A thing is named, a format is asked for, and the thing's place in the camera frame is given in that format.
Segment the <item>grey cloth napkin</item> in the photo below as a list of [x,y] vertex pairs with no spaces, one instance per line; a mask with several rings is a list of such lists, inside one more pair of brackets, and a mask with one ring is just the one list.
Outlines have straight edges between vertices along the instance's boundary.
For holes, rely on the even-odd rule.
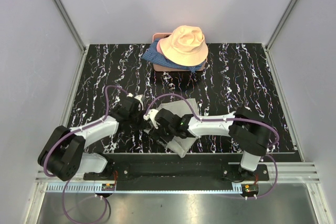
[[[154,103],[151,103],[146,112],[148,112],[150,109],[153,108]],[[198,106],[196,103],[196,100],[194,98],[191,99],[181,99],[174,102],[169,103],[162,103],[157,108],[158,111],[161,109],[167,109],[173,114],[176,114],[180,117],[186,114],[191,114],[193,116],[199,116]],[[145,133],[151,138],[151,129],[145,129]],[[169,149],[170,151],[176,153],[179,157],[183,158],[188,150],[191,148],[191,146],[196,141],[197,137],[192,135],[192,137],[188,137],[185,139],[182,139],[180,137],[174,137],[171,142],[168,143],[168,145],[162,145],[163,147]]]

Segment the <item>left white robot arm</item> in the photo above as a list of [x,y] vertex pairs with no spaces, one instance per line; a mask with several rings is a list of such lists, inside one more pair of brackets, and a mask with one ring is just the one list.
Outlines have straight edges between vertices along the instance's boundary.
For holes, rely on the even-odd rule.
[[110,114],[79,127],[58,126],[52,132],[37,163],[48,175],[66,182],[79,173],[95,173],[103,180],[113,175],[113,167],[103,154],[85,153],[85,148],[119,128],[135,128],[143,121],[144,96],[129,94]]

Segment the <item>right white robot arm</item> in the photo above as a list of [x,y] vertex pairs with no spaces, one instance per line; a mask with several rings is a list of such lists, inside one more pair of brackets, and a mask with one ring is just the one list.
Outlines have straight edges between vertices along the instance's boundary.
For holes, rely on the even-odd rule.
[[150,109],[144,118],[153,125],[149,131],[150,136],[163,146],[167,146],[177,137],[181,139],[205,135],[231,137],[243,151],[238,173],[244,180],[256,176],[258,163],[266,155],[270,135],[274,131],[274,128],[246,109],[227,115],[203,118],[193,114],[178,116],[164,108]]

